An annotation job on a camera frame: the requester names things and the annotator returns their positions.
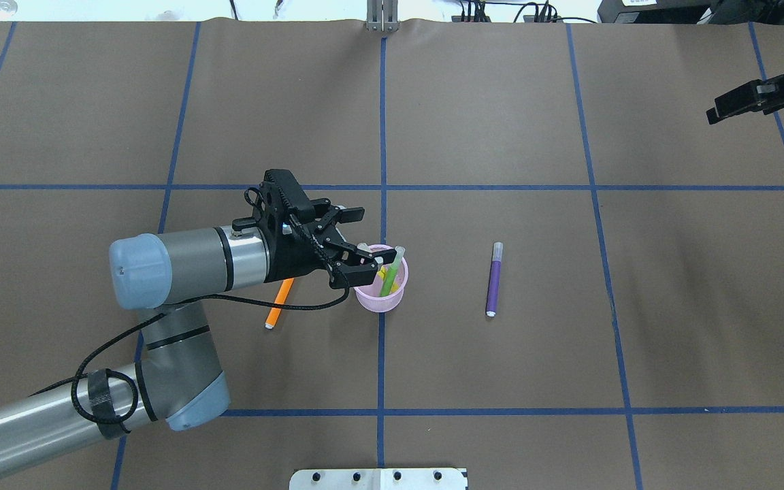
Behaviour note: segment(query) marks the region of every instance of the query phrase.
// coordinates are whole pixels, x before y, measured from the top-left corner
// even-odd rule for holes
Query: black cable
[[[510,6],[513,6],[513,7],[521,7],[522,5],[529,5],[529,4],[531,4],[531,3],[534,3],[534,2],[528,2],[528,3],[513,3],[513,2],[483,2],[483,3],[485,3],[485,4],[487,4],[487,5],[510,5]]]
[[[550,19],[549,22],[556,22],[557,20],[585,20],[585,22],[591,22],[592,24],[597,24],[597,22],[593,21],[590,18],[553,18]]]
[[[255,201],[253,201],[253,199],[250,198],[251,191],[254,192],[256,195]],[[246,189],[246,191],[244,191],[244,199],[246,202],[248,202],[248,204],[250,204],[250,206],[254,208],[258,208],[262,202],[261,193],[259,192],[258,189],[256,189],[256,187],[249,187],[249,189]],[[287,196],[284,195],[284,193],[280,193],[280,199],[281,201],[283,201],[283,205],[286,207],[286,209],[293,208],[292,203],[289,201],[289,198],[287,198]],[[323,246],[321,246],[320,243],[317,242],[316,237],[313,235],[313,233],[310,233],[306,229],[306,227],[302,225],[301,221],[299,221],[298,217],[296,217],[295,214],[289,214],[289,222],[290,225],[292,226],[292,229],[295,230],[296,233],[298,233],[298,236],[301,237],[301,239],[303,239],[305,242],[307,242],[310,245],[311,249],[313,249],[314,251],[314,254],[316,254],[318,259],[320,259],[321,263],[323,263],[323,265],[326,266],[327,269],[331,271],[333,276],[340,277],[340,280],[342,280],[344,284],[344,288],[343,288],[343,294],[340,295],[339,298],[333,299],[332,301],[328,301],[327,303],[323,303],[323,304],[299,305],[299,304],[277,304],[277,303],[272,303],[271,301],[261,301],[261,300],[255,300],[249,298],[233,297],[232,295],[213,294],[213,295],[202,295],[201,297],[190,298],[181,301],[179,304],[195,303],[196,301],[202,299],[221,299],[226,301],[235,301],[236,303],[254,304],[257,306],[264,306],[267,308],[280,308],[281,310],[312,311],[312,310],[323,310],[325,308],[330,308],[332,306],[335,306],[336,304],[340,304],[343,303],[343,301],[346,301],[346,298],[349,297],[350,284],[349,284],[349,279],[346,278],[346,275],[340,272],[340,262],[332,261],[331,257],[329,257],[329,255],[326,254],[326,252],[324,251]],[[75,372],[74,376],[68,379],[63,379],[62,381],[54,382],[53,385],[43,388],[43,390],[36,391],[34,394],[30,396],[37,395],[38,393],[44,393],[44,391],[49,391],[52,390],[53,388],[62,387],[62,385],[67,385],[70,382],[71,405],[74,406],[75,411],[81,417],[87,419],[87,421],[94,422],[96,424],[106,424],[106,425],[119,424],[120,427],[122,428],[122,431],[128,433],[129,431],[127,431],[127,428],[125,428],[123,422],[125,422],[128,418],[133,416],[135,410],[137,410],[137,404],[140,402],[140,394],[139,391],[137,390],[137,385],[135,385],[133,379],[129,378],[127,375],[123,374],[122,372],[116,372],[116,370],[105,369],[105,375],[107,376],[107,378],[120,379],[121,381],[126,382],[129,385],[129,389],[131,391],[131,405],[128,409],[128,412],[126,412],[124,415],[121,416],[114,415],[111,419],[95,416],[93,415],[93,413],[87,412],[87,410],[85,410],[84,407],[81,406],[80,400],[78,399],[78,384],[81,381],[81,379],[87,377],[87,375],[84,374],[84,370],[86,369],[87,365],[89,365],[89,363],[93,359],[95,359],[96,356],[99,356],[99,354],[107,350],[107,348],[111,347],[113,344],[117,344],[117,342],[123,340],[124,338],[129,337],[131,334],[140,331],[141,329],[146,328],[147,326],[152,325],[155,322],[158,322],[163,317],[165,317],[165,315],[166,313],[158,313],[156,314],[156,316],[144,320],[144,322],[139,323],[139,325],[135,325],[133,328],[130,328],[127,331],[117,335],[117,337],[112,338],[111,340],[105,342],[105,344],[102,344],[99,348],[96,348],[96,350],[94,350],[89,356],[86,357],[86,359],[84,359],[83,362],[80,363],[80,365],[78,366],[78,370],[77,372]]]
[[[86,378],[87,376],[89,376],[89,375],[85,374],[85,375],[81,376],[80,378],[78,378],[78,381],[83,379],[83,378]],[[62,381],[56,381],[56,382],[54,382],[53,385],[50,385],[49,387],[46,387],[46,388],[41,388],[41,390],[38,390],[35,393],[32,393],[30,395],[30,397],[34,397],[35,395],[40,395],[41,393],[45,393],[46,391],[55,390],[56,388],[62,387],[62,385],[68,385],[69,382],[72,382],[72,381],[74,381],[74,376],[72,376],[71,378],[63,379]]]
[[[139,325],[135,325],[133,328],[122,332],[117,337],[112,338],[111,340],[105,342],[105,344],[102,344],[99,348],[96,348],[93,353],[87,356],[86,359],[80,363],[77,372],[74,373],[74,378],[71,379],[71,405],[74,406],[75,411],[81,417],[87,419],[87,421],[96,422],[96,424],[122,424],[122,422],[126,421],[133,413],[135,413],[135,410],[137,409],[137,401],[139,401],[139,394],[137,394],[137,386],[135,385],[135,382],[132,381],[131,378],[129,378],[127,375],[124,375],[121,372],[116,372],[116,370],[106,370],[111,378],[122,379],[122,381],[125,381],[131,389],[131,396],[133,396],[133,403],[131,403],[129,411],[122,416],[115,415],[112,419],[99,418],[99,416],[95,416],[90,412],[87,412],[87,410],[84,410],[84,407],[80,404],[80,400],[78,400],[78,382],[82,376],[84,376],[84,369],[86,369],[87,365],[89,365],[89,363],[95,359],[97,355],[101,354],[104,350],[111,347],[113,344],[117,344],[117,342],[129,337],[131,334],[140,331],[140,329],[159,322],[159,320],[161,320],[164,316],[165,313],[156,314],[156,316],[150,317],[150,319],[144,320],[144,322],[139,323]]]
[[[537,13],[534,16],[534,21],[533,22],[545,22],[546,14],[548,14],[548,12],[550,12],[549,7],[550,7],[550,3],[549,2],[544,3],[544,8],[540,9],[540,13]]]
[[[519,20],[519,16],[522,15],[522,10],[525,10],[525,7],[528,7],[529,5],[534,5],[534,16],[535,18],[538,16],[540,5],[535,2],[523,3],[522,7],[519,8],[519,12],[516,12],[516,16],[513,18],[513,24],[516,24],[516,21]]]

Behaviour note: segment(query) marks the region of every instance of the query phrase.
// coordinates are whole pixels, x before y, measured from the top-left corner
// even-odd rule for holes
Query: plastic cup
[[[379,252],[381,250],[388,250],[392,247],[386,245],[371,245],[372,252]],[[365,310],[373,311],[374,313],[384,313],[392,310],[394,307],[401,303],[401,298],[404,297],[404,286],[407,285],[407,259],[402,258],[401,266],[398,267],[398,274],[395,275],[395,284],[398,289],[394,293],[389,293],[388,297],[380,297],[380,288],[383,286],[383,279],[380,276],[374,276],[374,282],[367,286],[357,286],[355,289],[355,298],[359,300],[361,306]]]

